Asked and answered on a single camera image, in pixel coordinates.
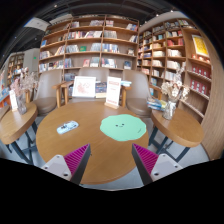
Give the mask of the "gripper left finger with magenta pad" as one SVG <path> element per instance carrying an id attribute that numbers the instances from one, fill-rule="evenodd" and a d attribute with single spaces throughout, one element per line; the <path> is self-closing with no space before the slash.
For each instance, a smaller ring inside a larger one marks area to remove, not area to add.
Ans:
<path id="1" fill-rule="evenodd" d="M 86 144 L 65 156 L 54 156 L 42 169 L 79 185 L 90 155 L 90 145 Z"/>

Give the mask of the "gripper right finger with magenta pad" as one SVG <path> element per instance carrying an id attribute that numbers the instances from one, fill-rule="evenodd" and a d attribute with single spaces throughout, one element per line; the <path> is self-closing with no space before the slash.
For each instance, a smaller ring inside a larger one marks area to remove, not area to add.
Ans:
<path id="1" fill-rule="evenodd" d="M 182 169 L 182 167 L 167 154 L 157 155 L 137 144 L 132 144 L 132 156 L 143 185 L 148 185 Z"/>

